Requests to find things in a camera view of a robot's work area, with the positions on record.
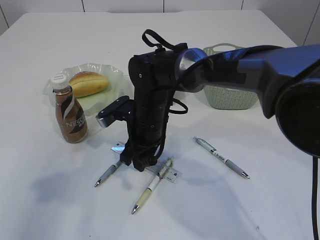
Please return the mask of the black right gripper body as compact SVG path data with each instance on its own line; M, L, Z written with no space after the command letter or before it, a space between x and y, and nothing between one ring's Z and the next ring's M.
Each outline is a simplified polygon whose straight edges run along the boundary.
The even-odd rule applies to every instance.
M155 143L145 146L138 145L134 141L134 138L129 136L119 160L127 166L133 164L136 170L143 172L146 167L154 166L158 162L163 148L164 137L161 137L160 140Z

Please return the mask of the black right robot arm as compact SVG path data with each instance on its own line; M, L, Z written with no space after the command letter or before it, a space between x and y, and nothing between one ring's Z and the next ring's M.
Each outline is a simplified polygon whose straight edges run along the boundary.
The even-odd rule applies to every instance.
M198 48L156 50L133 56L128 73L134 108L120 160L138 171L155 165L163 152L174 93L204 86L256 93L263 115L275 117L295 147L320 155L319 45L260 45L210 56Z

